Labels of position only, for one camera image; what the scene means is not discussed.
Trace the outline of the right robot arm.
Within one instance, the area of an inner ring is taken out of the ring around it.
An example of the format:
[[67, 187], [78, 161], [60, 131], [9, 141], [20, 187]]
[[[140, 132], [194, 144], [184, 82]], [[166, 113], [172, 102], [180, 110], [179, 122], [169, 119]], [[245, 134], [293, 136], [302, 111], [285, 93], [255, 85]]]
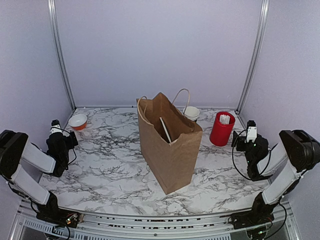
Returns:
[[254, 199], [251, 210], [232, 214], [235, 229], [252, 227], [273, 220], [273, 210], [290, 193], [304, 174], [320, 162], [320, 143], [304, 130], [282, 130], [280, 142], [269, 146], [266, 138], [251, 134], [233, 133], [232, 149], [243, 152], [247, 163], [247, 180], [253, 182], [276, 178]]

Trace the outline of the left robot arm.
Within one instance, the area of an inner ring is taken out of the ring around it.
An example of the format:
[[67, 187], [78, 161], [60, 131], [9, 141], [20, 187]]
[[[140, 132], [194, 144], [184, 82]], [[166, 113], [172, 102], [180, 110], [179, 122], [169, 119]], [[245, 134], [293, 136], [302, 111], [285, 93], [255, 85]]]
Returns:
[[81, 214], [59, 207], [57, 196], [31, 176], [31, 169], [59, 178], [69, 168], [69, 152], [78, 145], [73, 131], [67, 135], [55, 126], [43, 151], [23, 132], [4, 130], [0, 134], [0, 174], [13, 191], [30, 200], [39, 220], [76, 228]]

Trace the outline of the white straw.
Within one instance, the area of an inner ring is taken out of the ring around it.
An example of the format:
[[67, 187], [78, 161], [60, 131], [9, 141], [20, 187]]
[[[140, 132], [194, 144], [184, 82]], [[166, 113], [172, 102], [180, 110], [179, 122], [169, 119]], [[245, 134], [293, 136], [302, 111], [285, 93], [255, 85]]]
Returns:
[[169, 143], [172, 143], [170, 134], [169, 134], [169, 132], [168, 132], [168, 129], [167, 129], [166, 125], [165, 125], [165, 122], [164, 122], [163, 118], [162, 118], [162, 117], [159, 117], [159, 119], [160, 119], [160, 122], [161, 122], [161, 124], [162, 124], [163, 129], [164, 129], [164, 132], [165, 132], [165, 134], [166, 134], [166, 137], [167, 137], [167, 139], [168, 139], [168, 142], [169, 142]]

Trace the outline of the brown paper bag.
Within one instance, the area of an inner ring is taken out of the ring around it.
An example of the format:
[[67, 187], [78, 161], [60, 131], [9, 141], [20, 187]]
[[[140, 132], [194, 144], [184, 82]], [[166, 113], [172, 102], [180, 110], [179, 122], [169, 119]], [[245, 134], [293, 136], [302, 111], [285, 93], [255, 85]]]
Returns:
[[201, 145], [202, 127], [186, 118], [161, 92], [153, 99], [138, 98], [136, 103], [140, 150], [163, 192], [168, 195], [189, 185]]

